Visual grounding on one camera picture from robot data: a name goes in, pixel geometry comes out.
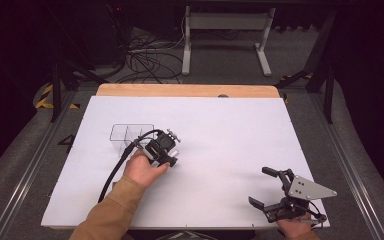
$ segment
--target white table surface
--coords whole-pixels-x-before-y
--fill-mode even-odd
[[[248,196],[266,205],[284,197],[279,178],[261,168],[291,168],[313,181],[281,98],[94,96],[42,226],[75,227],[97,203],[119,160],[114,124],[153,124],[182,140],[177,164],[147,190],[132,229],[274,228],[248,203]],[[313,202],[326,213],[321,200]]]

